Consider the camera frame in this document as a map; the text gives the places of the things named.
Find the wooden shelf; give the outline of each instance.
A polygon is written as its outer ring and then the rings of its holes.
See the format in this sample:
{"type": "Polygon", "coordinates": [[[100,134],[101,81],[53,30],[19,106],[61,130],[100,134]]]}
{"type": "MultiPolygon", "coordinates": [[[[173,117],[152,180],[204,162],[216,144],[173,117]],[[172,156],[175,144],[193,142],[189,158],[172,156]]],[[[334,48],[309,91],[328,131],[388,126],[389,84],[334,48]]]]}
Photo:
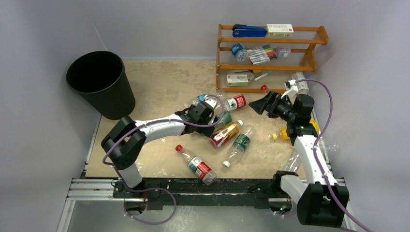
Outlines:
{"type": "MultiPolygon", "coordinates": [[[[317,44],[326,45],[329,42],[326,30],[323,26],[320,27],[293,27],[294,35],[292,38],[234,38],[232,36],[231,25],[221,25],[218,28],[218,49],[217,49],[217,63],[216,63],[216,88],[224,89],[227,92],[261,92],[256,88],[222,88],[219,85],[220,70],[273,70],[273,71],[300,71],[313,72],[316,70],[316,60],[314,57],[314,49],[317,44]],[[304,38],[302,33],[308,32],[310,37],[304,38]],[[230,54],[230,46],[221,46],[221,43],[264,43],[264,44],[301,44],[307,46],[306,48],[292,48],[291,53],[286,59],[278,59],[263,64],[253,65],[248,61],[237,62],[230,59],[229,61],[221,61],[221,55],[230,54]]],[[[283,89],[276,89],[278,92],[284,92],[283,89]]]]}

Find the gray wall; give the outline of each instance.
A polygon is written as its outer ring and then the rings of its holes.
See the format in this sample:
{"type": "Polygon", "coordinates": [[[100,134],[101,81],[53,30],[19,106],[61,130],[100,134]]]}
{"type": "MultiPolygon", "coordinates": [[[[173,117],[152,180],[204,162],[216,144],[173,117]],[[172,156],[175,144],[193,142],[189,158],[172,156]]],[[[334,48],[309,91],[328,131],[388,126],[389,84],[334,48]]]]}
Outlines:
{"type": "Polygon", "coordinates": [[[218,24],[323,24],[336,0],[85,0],[106,46],[123,58],[215,59],[218,24]]]}
{"type": "Polygon", "coordinates": [[[93,50],[102,43],[73,0],[0,1],[0,231],[57,229],[98,116],[64,75],[93,50]]]}
{"type": "MultiPolygon", "coordinates": [[[[338,0],[316,52],[334,98],[325,138],[339,143],[335,175],[346,177],[357,218],[374,231],[409,231],[410,2],[338,0]]],[[[329,100],[310,85],[321,126],[329,100]]]]}

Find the clear plastic bottle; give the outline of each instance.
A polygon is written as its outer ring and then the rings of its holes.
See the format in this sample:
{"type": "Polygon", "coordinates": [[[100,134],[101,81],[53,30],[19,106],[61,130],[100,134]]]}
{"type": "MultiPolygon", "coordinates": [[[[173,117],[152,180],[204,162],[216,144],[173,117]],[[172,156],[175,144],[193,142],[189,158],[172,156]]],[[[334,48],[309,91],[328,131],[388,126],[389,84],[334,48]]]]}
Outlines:
{"type": "Polygon", "coordinates": [[[225,126],[226,124],[232,122],[232,116],[231,113],[229,113],[229,111],[224,111],[223,115],[219,114],[216,115],[212,118],[212,120],[209,122],[209,124],[214,123],[215,121],[217,121],[220,117],[222,117],[221,121],[219,121],[219,123],[217,125],[215,125],[215,131],[217,131],[219,128],[225,126]]]}
{"type": "Polygon", "coordinates": [[[230,139],[232,139],[236,134],[239,133],[241,126],[243,125],[242,120],[238,120],[237,122],[230,122],[223,126],[221,129],[216,131],[213,135],[211,135],[211,145],[215,149],[219,149],[221,146],[226,144],[230,139]]]}
{"type": "MultiPolygon", "coordinates": [[[[249,94],[241,94],[238,96],[235,96],[233,98],[228,98],[224,101],[224,107],[225,107],[225,111],[232,111],[232,110],[236,110],[239,108],[242,108],[246,105],[249,104],[249,102],[251,102],[250,99],[250,95],[249,94]]],[[[222,108],[220,106],[220,104],[218,104],[215,107],[214,112],[216,114],[220,114],[222,112],[222,108]]]]}
{"type": "Polygon", "coordinates": [[[270,89],[268,89],[268,86],[263,85],[263,86],[261,86],[261,91],[262,91],[262,93],[264,93],[266,95],[270,92],[270,89]]]}
{"type": "Polygon", "coordinates": [[[245,151],[248,148],[250,142],[255,138],[256,130],[251,125],[246,125],[242,129],[242,133],[238,135],[234,144],[227,153],[225,160],[222,162],[226,168],[232,167],[232,165],[245,159],[245,151]]]}
{"type": "MultiPolygon", "coordinates": [[[[215,93],[211,93],[211,94],[218,96],[219,98],[221,98],[221,100],[225,99],[225,90],[223,89],[219,89],[215,93]]],[[[202,94],[202,95],[196,96],[195,98],[192,98],[189,102],[184,104],[185,108],[189,108],[191,105],[197,105],[198,103],[203,102],[204,100],[206,100],[206,96],[207,94],[202,94]]]]}
{"type": "Polygon", "coordinates": [[[204,182],[211,185],[217,178],[217,173],[213,171],[205,162],[195,155],[192,151],[183,148],[181,145],[175,147],[175,150],[182,155],[188,167],[204,182]]]}
{"type": "Polygon", "coordinates": [[[299,156],[299,153],[296,151],[296,149],[294,149],[292,151],[291,156],[289,156],[288,161],[283,166],[282,170],[288,171],[288,172],[297,172],[301,163],[302,163],[302,160],[299,156]]]}
{"type": "Polygon", "coordinates": [[[291,49],[288,47],[277,47],[276,48],[276,57],[278,59],[286,58],[290,54],[291,49]]]}
{"type": "MultiPolygon", "coordinates": [[[[294,72],[292,74],[292,79],[293,80],[305,80],[305,75],[303,75],[303,72],[294,72]]],[[[309,94],[309,87],[306,81],[301,81],[296,83],[297,89],[298,89],[298,94],[309,94]]]]}

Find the white box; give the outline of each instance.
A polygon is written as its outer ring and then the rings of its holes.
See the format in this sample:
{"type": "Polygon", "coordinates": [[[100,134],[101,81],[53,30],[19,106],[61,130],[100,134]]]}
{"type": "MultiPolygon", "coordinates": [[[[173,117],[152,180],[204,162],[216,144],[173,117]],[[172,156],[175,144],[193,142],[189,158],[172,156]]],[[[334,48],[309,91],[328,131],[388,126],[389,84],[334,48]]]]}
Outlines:
{"type": "Polygon", "coordinates": [[[267,24],[267,37],[292,37],[292,24],[267,24]]]}
{"type": "Polygon", "coordinates": [[[228,86],[247,86],[249,82],[246,74],[227,74],[226,80],[228,81],[228,86]]]}

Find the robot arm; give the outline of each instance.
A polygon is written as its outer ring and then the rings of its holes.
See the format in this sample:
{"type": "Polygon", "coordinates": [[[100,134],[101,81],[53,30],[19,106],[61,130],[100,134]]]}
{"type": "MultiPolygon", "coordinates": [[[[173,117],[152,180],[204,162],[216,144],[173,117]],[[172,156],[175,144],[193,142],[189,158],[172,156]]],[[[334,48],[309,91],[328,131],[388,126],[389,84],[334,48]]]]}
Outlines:
{"type": "Polygon", "coordinates": [[[110,150],[126,133],[140,127],[140,129],[130,135],[128,141],[122,141],[109,155],[110,160],[123,177],[123,181],[130,188],[138,188],[138,185],[141,184],[143,180],[135,165],[135,161],[137,160],[142,146],[148,142],[163,137],[183,135],[193,132],[198,132],[208,137],[211,136],[215,127],[199,128],[186,125],[182,121],[201,125],[209,124],[217,103],[218,102],[214,99],[208,99],[200,102],[196,106],[191,105],[190,108],[175,112],[168,117],[149,121],[133,121],[129,116],[123,117],[103,139],[101,146],[105,152],[108,152],[108,150],[110,150]]]}
{"type": "Polygon", "coordinates": [[[319,165],[323,167],[331,189],[344,207],[349,200],[349,192],[346,187],[337,184],[320,149],[316,149],[318,161],[315,159],[313,145],[318,135],[310,124],[314,100],[311,96],[299,94],[292,104],[289,97],[295,94],[295,88],[297,93],[295,81],[287,82],[285,87],[287,91],[283,95],[270,91],[264,98],[249,103],[258,114],[267,111],[269,118],[280,117],[287,122],[286,132],[305,168],[307,184],[296,173],[277,171],[274,175],[275,185],[290,195],[301,224],[340,227],[344,213],[331,197],[319,165]]]}

